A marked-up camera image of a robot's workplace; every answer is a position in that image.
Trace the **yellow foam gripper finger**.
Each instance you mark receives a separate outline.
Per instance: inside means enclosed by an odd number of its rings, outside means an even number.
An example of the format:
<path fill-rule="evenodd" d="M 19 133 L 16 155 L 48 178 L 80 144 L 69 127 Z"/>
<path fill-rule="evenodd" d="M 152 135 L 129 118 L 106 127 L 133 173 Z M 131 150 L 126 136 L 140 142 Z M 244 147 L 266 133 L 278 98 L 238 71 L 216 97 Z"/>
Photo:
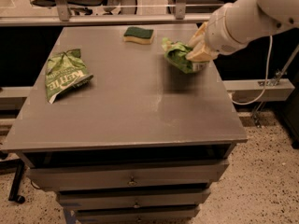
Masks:
<path fill-rule="evenodd" d="M 216 59 L 219 53 L 211 49 L 206 43 L 189 43 L 192 50 L 186 55 L 186 59 L 192 62 L 207 62 Z"/>
<path fill-rule="evenodd" d="M 192 36 L 188 42 L 188 46 L 194 48 L 197 44 L 205 40 L 205 31 L 206 31 L 207 22 L 203 22 L 195 34 Z"/>

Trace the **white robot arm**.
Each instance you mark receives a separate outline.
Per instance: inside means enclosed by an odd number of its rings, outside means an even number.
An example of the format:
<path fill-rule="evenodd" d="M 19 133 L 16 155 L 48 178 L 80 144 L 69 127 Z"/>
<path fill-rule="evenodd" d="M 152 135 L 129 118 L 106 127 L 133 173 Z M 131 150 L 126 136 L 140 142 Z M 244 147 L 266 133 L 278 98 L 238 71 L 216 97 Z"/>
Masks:
<path fill-rule="evenodd" d="M 231 55 L 251 41 L 299 27 L 299 0 L 237 0 L 212 13 L 188 43 L 186 59 L 205 62 Z"/>

